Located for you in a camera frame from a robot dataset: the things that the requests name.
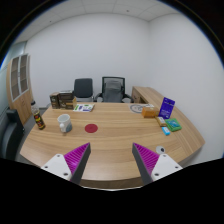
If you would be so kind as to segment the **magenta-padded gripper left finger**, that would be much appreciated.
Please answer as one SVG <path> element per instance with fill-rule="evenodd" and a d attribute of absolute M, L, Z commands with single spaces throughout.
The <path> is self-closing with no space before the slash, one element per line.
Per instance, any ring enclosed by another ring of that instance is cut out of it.
<path fill-rule="evenodd" d="M 66 154 L 54 155 L 42 169 L 79 185 L 90 153 L 90 144 L 86 143 Z"/>

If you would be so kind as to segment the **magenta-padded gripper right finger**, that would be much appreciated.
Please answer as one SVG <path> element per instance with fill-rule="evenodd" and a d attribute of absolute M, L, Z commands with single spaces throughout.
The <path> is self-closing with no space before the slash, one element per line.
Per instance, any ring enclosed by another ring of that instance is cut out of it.
<path fill-rule="evenodd" d="M 136 160 L 143 185 L 147 185 L 182 169 L 168 154 L 156 152 L 134 143 L 132 153 Z"/>

